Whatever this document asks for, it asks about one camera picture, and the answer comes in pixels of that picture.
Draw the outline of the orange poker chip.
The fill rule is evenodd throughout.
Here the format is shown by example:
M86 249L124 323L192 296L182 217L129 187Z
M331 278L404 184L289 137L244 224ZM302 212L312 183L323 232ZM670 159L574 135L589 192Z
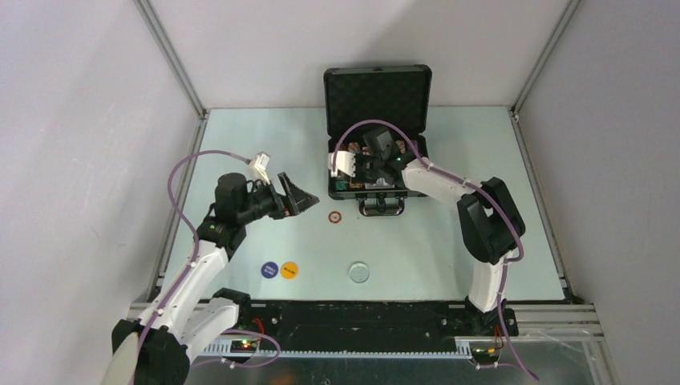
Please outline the orange poker chip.
M332 224L337 224L342 220L342 214L339 211L331 211L328 214L328 221Z

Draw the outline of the black poker case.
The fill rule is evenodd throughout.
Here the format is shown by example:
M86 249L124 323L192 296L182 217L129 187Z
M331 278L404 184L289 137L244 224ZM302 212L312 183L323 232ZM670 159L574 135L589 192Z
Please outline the black poker case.
M432 70L425 64L388 67L330 68L323 75L326 131L329 153L357 155L356 176L330 177L328 195L334 200L358 202L365 217L398 216L408 197L419 193L397 184L366 180L362 171L368 147L362 136L378 127L367 120L384 120L406 133L423 156L428 155L424 136L431 90Z

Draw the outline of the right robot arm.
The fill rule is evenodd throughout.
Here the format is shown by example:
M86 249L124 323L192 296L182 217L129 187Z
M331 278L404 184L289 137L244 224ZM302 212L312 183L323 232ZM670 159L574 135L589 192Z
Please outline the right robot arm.
M466 314L467 327L477 335L494 330L508 277L508 266L524 258L521 237L526 227L507 185L497 177L473 182L439 167L421 155L405 132L384 120L377 124L388 136L399 135L407 151L391 156L387 167L411 191L448 205L458 213L466 250L475 259L467 299L474 306Z

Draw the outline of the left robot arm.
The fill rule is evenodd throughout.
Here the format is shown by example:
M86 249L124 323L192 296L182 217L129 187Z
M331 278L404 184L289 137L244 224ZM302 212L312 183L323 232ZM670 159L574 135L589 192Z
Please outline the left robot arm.
M318 197L285 173L278 178L282 192L269 181L247 180L236 172L219 177L184 267L136 319L115 325L104 384L182 384L196 357L216 337L250 330L253 312L246 293L223 288L203 310L194 309L208 284L231 262L247 225L263 217L295 217L318 204Z

